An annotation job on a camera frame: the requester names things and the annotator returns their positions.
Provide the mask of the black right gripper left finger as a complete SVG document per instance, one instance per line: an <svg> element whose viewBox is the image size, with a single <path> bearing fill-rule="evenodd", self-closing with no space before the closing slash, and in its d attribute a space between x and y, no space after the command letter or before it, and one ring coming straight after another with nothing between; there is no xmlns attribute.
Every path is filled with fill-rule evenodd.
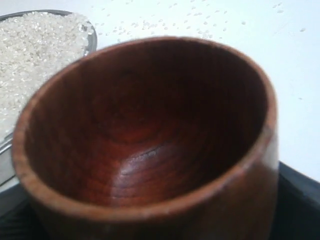
<svg viewBox="0 0 320 240"><path fill-rule="evenodd" d="M0 191L0 238L31 240L33 211L19 185Z"/></svg>

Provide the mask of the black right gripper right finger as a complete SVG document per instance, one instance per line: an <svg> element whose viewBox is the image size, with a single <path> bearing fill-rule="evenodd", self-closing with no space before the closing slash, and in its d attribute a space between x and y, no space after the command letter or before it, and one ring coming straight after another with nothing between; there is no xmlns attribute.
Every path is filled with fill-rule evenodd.
<svg viewBox="0 0 320 240"><path fill-rule="evenodd" d="M279 165L271 240L320 240L320 183Z"/></svg>

